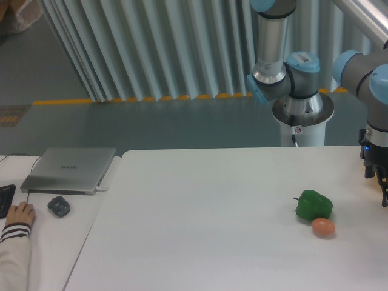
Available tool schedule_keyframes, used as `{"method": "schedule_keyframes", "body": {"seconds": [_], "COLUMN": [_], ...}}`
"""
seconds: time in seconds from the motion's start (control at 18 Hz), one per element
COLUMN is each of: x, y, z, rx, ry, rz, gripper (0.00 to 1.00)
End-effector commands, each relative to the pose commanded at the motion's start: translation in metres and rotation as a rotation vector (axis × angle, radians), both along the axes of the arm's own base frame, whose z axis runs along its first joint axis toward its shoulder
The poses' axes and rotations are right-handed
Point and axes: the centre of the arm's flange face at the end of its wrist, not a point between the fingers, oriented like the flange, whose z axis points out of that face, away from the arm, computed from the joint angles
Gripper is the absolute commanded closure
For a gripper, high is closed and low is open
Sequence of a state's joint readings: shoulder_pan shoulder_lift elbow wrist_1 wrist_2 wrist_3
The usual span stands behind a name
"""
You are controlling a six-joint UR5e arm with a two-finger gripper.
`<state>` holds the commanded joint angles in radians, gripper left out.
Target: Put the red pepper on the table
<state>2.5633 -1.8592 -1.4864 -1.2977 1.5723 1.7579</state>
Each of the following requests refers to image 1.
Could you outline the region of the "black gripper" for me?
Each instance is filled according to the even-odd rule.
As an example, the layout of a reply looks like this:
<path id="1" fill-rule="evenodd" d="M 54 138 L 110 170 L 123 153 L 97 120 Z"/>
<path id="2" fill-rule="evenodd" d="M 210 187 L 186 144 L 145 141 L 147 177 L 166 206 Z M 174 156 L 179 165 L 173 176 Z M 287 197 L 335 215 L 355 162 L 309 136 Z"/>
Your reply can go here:
<path id="1" fill-rule="evenodd" d="M 387 207 L 387 147 L 372 144 L 367 139 L 367 130 L 360 129 L 358 142 L 361 145 L 360 158 L 364 161 L 364 177 L 377 175 L 383 193 L 382 206 Z"/>

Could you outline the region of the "white striped sleeve forearm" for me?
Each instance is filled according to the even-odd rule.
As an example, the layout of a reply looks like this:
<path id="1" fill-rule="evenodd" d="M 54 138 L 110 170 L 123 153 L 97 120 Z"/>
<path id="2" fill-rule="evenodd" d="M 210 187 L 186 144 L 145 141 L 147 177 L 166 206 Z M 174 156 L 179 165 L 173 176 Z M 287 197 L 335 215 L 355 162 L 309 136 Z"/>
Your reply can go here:
<path id="1" fill-rule="evenodd" d="M 1 234 L 1 290 L 27 290 L 31 258 L 30 226 L 14 223 Z"/>

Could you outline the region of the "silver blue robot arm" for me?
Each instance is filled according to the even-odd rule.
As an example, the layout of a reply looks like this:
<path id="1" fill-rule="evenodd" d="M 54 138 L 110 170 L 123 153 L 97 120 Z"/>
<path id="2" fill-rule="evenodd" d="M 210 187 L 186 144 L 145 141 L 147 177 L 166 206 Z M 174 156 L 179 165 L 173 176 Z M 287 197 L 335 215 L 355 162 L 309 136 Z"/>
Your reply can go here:
<path id="1" fill-rule="evenodd" d="M 323 146 L 333 101 L 319 92 L 316 55 L 284 54 L 289 17 L 295 1 L 252 1 L 259 17 L 258 60 L 247 85 L 259 103 L 273 100 L 272 115 L 280 126 L 282 146 Z M 336 58 L 334 80 L 367 107 L 367 123 L 359 131 L 364 176 L 377 178 L 387 193 L 387 9 L 380 1 L 336 1 L 360 30 L 381 46 L 365 55 L 348 50 Z"/>

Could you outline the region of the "person's hand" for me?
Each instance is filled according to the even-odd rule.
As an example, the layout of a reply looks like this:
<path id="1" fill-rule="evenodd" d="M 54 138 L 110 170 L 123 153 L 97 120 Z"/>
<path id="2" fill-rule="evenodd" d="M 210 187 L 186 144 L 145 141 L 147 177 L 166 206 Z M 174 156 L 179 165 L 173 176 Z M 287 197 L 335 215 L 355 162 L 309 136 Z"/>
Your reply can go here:
<path id="1" fill-rule="evenodd" d="M 33 204 L 26 201 L 20 202 L 18 205 L 11 205 L 5 221 L 5 226 L 12 224 L 25 224 L 29 227 L 33 225 L 35 218 L 35 209 Z"/>

